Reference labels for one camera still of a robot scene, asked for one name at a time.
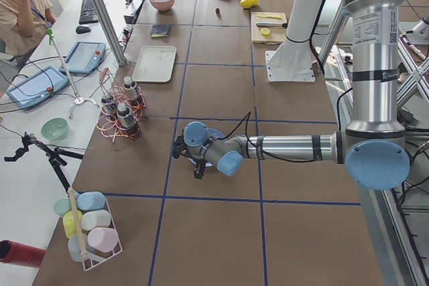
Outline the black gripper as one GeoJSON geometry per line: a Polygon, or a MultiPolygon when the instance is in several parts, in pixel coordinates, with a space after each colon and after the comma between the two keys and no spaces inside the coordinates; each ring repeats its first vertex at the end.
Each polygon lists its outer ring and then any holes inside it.
{"type": "Polygon", "coordinates": [[[177,136],[176,140],[173,143],[172,157],[178,159],[180,156],[192,160],[196,165],[193,174],[195,179],[202,179],[204,177],[205,171],[205,161],[202,159],[197,159],[188,150],[187,144],[185,144],[183,136],[177,136]]]}

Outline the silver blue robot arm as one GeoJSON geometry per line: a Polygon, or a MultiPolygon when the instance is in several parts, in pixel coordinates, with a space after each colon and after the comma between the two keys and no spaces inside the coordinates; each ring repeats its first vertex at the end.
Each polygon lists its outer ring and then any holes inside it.
{"type": "Polygon", "coordinates": [[[194,160],[194,177],[210,163],[234,175],[245,158],[343,164],[360,186],[388,190],[410,171],[404,127],[397,121],[398,6],[404,0],[344,0],[353,20],[353,117],[330,135],[217,137],[199,121],[188,123],[173,145],[175,158],[194,160]]]}
{"type": "Polygon", "coordinates": [[[428,40],[428,15],[417,22],[400,22],[399,26],[403,33],[412,34],[423,40],[428,40]]]}

